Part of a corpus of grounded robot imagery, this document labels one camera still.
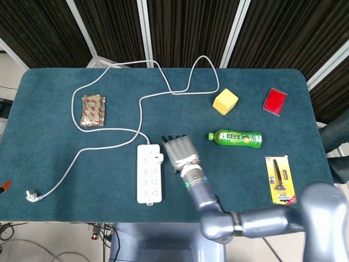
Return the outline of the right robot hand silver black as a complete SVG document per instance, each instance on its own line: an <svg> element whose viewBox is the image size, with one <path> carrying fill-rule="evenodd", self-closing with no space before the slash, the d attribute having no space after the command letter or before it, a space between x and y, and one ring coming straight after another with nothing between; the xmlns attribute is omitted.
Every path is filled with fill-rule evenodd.
<svg viewBox="0 0 349 262"><path fill-rule="evenodd" d="M199 155L191 139L187 135L161 137L167 156L177 174L187 164L198 164Z"/></svg>

